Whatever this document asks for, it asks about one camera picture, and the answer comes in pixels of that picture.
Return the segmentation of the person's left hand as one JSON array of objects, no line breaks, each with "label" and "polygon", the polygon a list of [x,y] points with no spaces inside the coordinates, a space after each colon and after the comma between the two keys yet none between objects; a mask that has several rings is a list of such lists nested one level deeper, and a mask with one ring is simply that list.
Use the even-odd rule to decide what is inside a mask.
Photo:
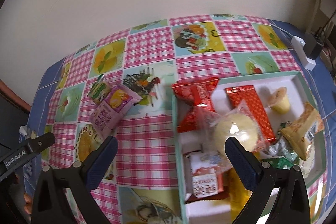
[{"label": "person's left hand", "polygon": [[19,211],[25,212],[29,217],[32,213],[33,198],[23,189],[23,183],[20,177],[16,174],[12,187],[12,198]]}]

